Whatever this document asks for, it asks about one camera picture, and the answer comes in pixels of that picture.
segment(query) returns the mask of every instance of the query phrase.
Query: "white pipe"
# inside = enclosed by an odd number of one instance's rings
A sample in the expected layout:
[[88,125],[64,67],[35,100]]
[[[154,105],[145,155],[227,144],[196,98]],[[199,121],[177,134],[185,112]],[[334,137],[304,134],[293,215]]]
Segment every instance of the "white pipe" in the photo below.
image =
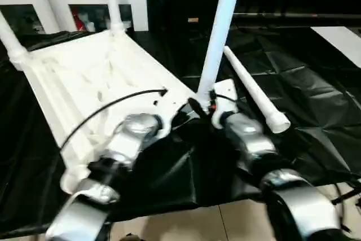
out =
[[203,71],[198,87],[198,99],[201,104],[209,101],[209,91],[213,88],[219,65],[221,63],[223,48],[226,44],[228,30],[231,25],[233,11],[237,0],[218,0],[217,12],[212,27]]
[[275,134],[286,131],[291,125],[286,115],[280,112],[269,100],[267,95],[258,86],[253,77],[248,73],[246,68],[244,68],[239,59],[235,56],[235,54],[233,54],[228,46],[224,47],[224,54],[230,61],[239,78],[242,80],[242,83],[247,88],[258,108],[262,111],[266,118],[266,123],[271,131]]
[[16,69],[21,70],[20,63],[28,58],[28,51],[20,44],[6,19],[0,11],[0,40],[4,44],[7,55]]
[[111,17],[111,31],[113,34],[124,31],[124,25],[120,17],[117,0],[108,0],[109,15]]

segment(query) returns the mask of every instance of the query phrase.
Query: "black wire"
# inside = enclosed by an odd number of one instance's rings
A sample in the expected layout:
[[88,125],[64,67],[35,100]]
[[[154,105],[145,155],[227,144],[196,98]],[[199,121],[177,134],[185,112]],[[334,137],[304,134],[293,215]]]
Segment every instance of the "black wire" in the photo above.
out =
[[225,99],[225,100],[229,100],[229,101],[231,101],[231,102],[234,102],[235,104],[238,104],[238,101],[233,100],[232,98],[229,98],[229,97],[224,96],[224,95],[222,95],[222,94],[216,94],[216,96],[219,97],[219,98],[223,98],[223,99]]
[[68,144],[68,142],[70,141],[70,139],[74,136],[74,134],[80,129],[82,128],[83,125],[85,125],[90,119],[92,119],[95,115],[99,114],[101,111],[117,104],[120,103],[124,100],[127,100],[129,98],[138,96],[138,95],[142,95],[142,94],[146,94],[146,93],[160,93],[161,96],[163,96],[165,93],[167,92],[166,89],[163,90],[143,90],[143,91],[139,91],[136,93],[132,93],[129,94],[127,96],[118,98],[102,107],[100,107],[98,110],[96,110],[95,112],[93,112],[92,114],[90,114],[87,118],[85,118],[80,124],[77,125],[77,127],[75,127],[75,129],[67,136],[67,138],[64,140],[63,144],[60,146],[60,151],[62,151],[64,149],[64,147]]

